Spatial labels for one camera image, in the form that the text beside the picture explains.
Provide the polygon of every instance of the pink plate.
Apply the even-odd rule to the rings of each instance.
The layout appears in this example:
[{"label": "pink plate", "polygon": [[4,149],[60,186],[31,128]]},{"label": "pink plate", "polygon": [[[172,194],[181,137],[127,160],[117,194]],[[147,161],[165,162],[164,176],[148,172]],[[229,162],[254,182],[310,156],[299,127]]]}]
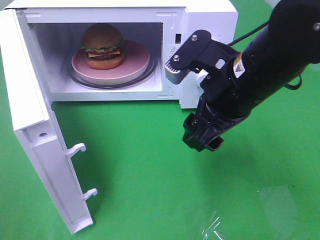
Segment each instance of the pink plate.
[{"label": "pink plate", "polygon": [[112,86],[128,83],[139,77],[148,67],[150,53],[143,45],[126,40],[122,46],[124,62],[107,70],[93,69],[86,64],[86,53],[77,51],[72,57],[72,67],[79,77],[91,84]]}]

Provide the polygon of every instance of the hamburger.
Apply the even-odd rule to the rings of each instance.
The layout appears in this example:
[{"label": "hamburger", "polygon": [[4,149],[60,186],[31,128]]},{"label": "hamburger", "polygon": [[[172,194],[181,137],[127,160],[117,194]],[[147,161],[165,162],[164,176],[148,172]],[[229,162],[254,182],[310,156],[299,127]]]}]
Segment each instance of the hamburger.
[{"label": "hamburger", "polygon": [[93,69],[113,69],[122,64],[124,39],[117,28],[108,23],[96,23],[83,34],[81,44],[85,62]]}]

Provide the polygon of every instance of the burger patty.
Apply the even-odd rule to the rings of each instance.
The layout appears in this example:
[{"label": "burger patty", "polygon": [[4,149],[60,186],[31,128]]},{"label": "burger patty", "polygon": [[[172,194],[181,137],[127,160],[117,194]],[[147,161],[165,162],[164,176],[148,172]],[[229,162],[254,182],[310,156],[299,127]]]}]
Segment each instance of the burger patty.
[{"label": "burger patty", "polygon": [[118,57],[118,54],[105,54],[105,55],[101,55],[101,56],[90,57],[90,59],[96,60],[96,61],[103,61],[103,60],[114,59],[116,57]]}]

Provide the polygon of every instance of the bottom bun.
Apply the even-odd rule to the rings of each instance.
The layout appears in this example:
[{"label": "bottom bun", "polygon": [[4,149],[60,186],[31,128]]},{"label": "bottom bun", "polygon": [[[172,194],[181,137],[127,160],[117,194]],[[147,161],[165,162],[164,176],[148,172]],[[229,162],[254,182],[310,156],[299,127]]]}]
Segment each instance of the bottom bun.
[{"label": "bottom bun", "polygon": [[120,64],[122,64],[125,61],[125,54],[121,52],[119,56],[116,56],[109,60],[93,60],[91,57],[86,56],[85,62],[88,64],[88,66],[92,69],[100,69],[100,70],[106,70],[106,69],[114,69],[118,67]]}]

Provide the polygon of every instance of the open microwave door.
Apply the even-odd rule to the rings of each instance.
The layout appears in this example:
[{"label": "open microwave door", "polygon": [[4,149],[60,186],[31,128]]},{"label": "open microwave door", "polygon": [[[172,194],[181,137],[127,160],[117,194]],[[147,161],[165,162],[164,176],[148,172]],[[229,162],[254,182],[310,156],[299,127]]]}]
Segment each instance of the open microwave door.
[{"label": "open microwave door", "polygon": [[96,195],[84,193],[71,162],[83,143],[67,149],[55,113],[41,91],[41,69],[36,69],[27,50],[23,15],[19,10],[0,12],[0,47],[14,133],[50,194],[71,233],[93,223],[86,200]]}]

